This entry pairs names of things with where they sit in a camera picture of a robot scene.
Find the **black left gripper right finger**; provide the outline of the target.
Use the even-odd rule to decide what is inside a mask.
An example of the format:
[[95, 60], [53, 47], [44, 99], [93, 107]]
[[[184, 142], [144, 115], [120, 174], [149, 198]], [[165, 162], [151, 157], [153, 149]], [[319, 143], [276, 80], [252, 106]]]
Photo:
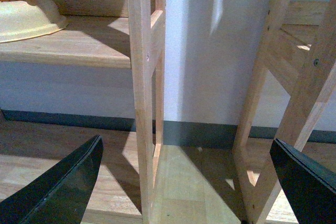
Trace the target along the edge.
[[335, 173], [275, 139], [270, 156], [299, 223], [335, 223]]

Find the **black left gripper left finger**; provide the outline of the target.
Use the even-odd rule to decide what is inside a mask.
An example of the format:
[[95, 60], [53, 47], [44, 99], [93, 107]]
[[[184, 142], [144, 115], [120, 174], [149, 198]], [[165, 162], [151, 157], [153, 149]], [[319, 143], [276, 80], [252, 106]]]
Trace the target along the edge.
[[96, 135], [3, 200], [1, 223], [81, 223], [102, 154], [102, 137]]

